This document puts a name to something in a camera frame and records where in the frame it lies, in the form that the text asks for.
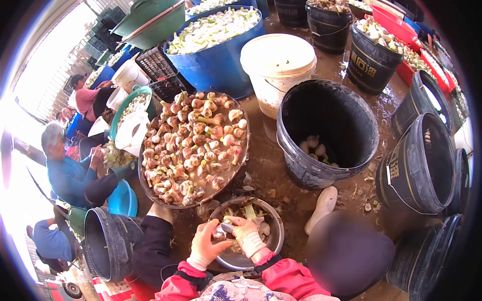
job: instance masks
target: stainless steel bowl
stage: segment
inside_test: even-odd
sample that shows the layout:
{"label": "stainless steel bowl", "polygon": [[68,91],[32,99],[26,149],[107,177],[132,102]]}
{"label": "stainless steel bowl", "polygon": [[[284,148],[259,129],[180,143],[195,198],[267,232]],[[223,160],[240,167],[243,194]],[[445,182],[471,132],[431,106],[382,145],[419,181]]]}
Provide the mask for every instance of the stainless steel bowl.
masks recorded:
{"label": "stainless steel bowl", "polygon": [[[271,228],[270,241],[268,241],[268,248],[279,254],[284,241],[284,227],[281,217],[276,212],[276,210],[267,202],[254,197],[236,197],[232,198],[224,203],[222,203],[218,208],[216,208],[211,216],[210,220],[218,218],[222,220],[224,212],[231,205],[238,205],[240,207],[246,206],[249,203],[258,205],[265,211],[270,217],[266,222]],[[246,255],[242,253],[234,253],[231,249],[227,249],[223,254],[219,255],[216,260],[222,264],[224,267],[231,269],[233,271],[252,271],[254,269],[254,264],[251,259],[247,258]]]}

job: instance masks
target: pink shirt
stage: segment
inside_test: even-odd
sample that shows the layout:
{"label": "pink shirt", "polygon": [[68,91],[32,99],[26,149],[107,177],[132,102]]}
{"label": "pink shirt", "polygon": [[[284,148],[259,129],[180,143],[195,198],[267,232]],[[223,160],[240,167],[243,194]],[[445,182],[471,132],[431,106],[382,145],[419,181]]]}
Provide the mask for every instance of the pink shirt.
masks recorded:
{"label": "pink shirt", "polygon": [[97,97],[97,93],[99,93],[99,89],[78,89],[75,90],[74,93],[75,104],[79,113],[85,116],[87,120],[95,121],[95,114],[92,106],[95,98]]}

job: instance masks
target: wet floor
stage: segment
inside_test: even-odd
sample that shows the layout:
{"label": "wet floor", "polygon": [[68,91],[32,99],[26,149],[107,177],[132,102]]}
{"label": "wet floor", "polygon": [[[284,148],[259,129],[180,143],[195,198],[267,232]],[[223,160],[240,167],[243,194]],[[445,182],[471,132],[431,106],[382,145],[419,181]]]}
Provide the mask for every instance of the wet floor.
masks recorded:
{"label": "wet floor", "polygon": [[[278,16],[273,10],[271,16],[265,20],[265,29],[267,33],[293,34],[311,42],[310,33],[307,29],[281,26]],[[390,126],[390,116],[408,92],[409,87],[395,73],[382,94],[375,96],[366,94],[361,92],[346,76],[346,71],[339,67],[339,62],[348,61],[348,53],[333,55],[316,48],[315,53],[318,62],[312,78],[333,80],[358,93],[372,109],[380,132],[378,152],[368,168],[357,176],[334,183],[334,186],[338,189],[336,209],[351,210],[362,214],[378,231],[392,239],[395,239],[407,229],[420,227],[426,220],[420,218],[417,214],[400,212],[394,214],[384,208],[379,211],[376,209],[365,211],[364,209],[368,202],[371,203],[372,208],[376,208],[373,205],[373,202],[377,200],[375,183],[370,177],[375,177],[375,168],[380,158],[396,145]],[[252,195],[265,200],[274,207],[279,207],[282,210],[280,216],[285,229],[281,255],[284,258],[304,262],[304,249],[308,239],[304,226],[315,209],[320,192],[303,190],[289,179],[284,168],[283,151],[276,143],[276,121],[266,117],[260,111],[255,95],[242,100],[241,105],[248,114],[252,131],[249,160],[243,171],[251,175],[254,182],[252,186],[255,191],[244,192],[240,189],[239,182],[244,178],[244,172],[242,171],[239,173],[238,183],[230,187],[218,199],[224,201],[232,196]],[[144,216],[152,203],[144,196],[138,180],[130,181],[130,183],[138,195],[138,215]],[[175,216],[172,257],[185,260],[189,256],[189,248],[196,227],[202,222],[202,219],[195,209],[178,210]],[[221,269],[216,263],[213,263],[210,268]],[[354,300],[405,301],[408,300],[408,294],[382,280]]]}

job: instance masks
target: black bucket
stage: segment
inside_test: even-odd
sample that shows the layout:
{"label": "black bucket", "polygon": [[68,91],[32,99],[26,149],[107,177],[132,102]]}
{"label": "black bucket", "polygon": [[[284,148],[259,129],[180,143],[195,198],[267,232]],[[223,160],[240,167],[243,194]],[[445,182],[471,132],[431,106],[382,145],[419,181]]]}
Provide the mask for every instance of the black bucket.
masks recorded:
{"label": "black bucket", "polygon": [[275,0],[280,23],[290,27],[306,27],[305,1]]}
{"label": "black bucket", "polygon": [[360,90],[380,94],[392,77],[403,55],[383,47],[351,25],[351,52],[348,77]]}
{"label": "black bucket", "polygon": [[447,207],[447,216],[457,213],[465,214],[467,201],[469,200],[470,173],[469,158],[465,149],[459,148],[455,151],[455,191],[452,202]]}
{"label": "black bucket", "polygon": [[386,278],[389,283],[408,292],[410,301],[426,300],[433,289],[461,219],[462,215],[457,214],[434,226],[405,233],[395,241],[395,259]]}
{"label": "black bucket", "polygon": [[395,149],[378,163],[376,194],[388,209],[436,215],[455,191],[454,151],[438,116],[418,116]]}
{"label": "black bucket", "polygon": [[[423,85],[425,85],[437,99],[440,110],[432,104]],[[405,95],[403,101],[398,105],[391,117],[391,124],[395,137],[400,137],[405,133],[407,128],[417,118],[418,115],[430,112],[435,116],[443,114],[446,118],[446,128],[449,134],[454,129],[454,119],[449,108],[447,100],[440,90],[439,85],[424,70],[415,72],[412,78],[412,86],[410,91]]]}
{"label": "black bucket", "polygon": [[143,235],[139,218],[92,208],[85,215],[84,234],[84,251],[103,280],[122,282],[132,274],[134,247]]}
{"label": "black bucket", "polygon": [[330,52],[343,53],[347,45],[351,13],[338,13],[306,5],[308,27],[313,46]]}
{"label": "black bucket", "polygon": [[[353,90],[334,81],[312,79],[292,87],[278,110],[277,140],[284,151],[288,175],[308,190],[360,173],[378,148],[378,124],[366,102]],[[319,162],[298,145],[319,135],[329,162]]]}

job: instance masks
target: white boot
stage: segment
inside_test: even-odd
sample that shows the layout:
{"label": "white boot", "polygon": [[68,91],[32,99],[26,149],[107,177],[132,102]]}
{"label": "white boot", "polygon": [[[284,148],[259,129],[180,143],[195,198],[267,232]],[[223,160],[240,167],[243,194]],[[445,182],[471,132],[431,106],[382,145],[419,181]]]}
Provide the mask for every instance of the white boot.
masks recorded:
{"label": "white boot", "polygon": [[309,218],[305,225],[306,234],[310,234],[316,223],[325,215],[335,209],[336,199],[338,198],[338,191],[333,186],[328,186],[320,193],[318,201],[316,202],[315,212]]}

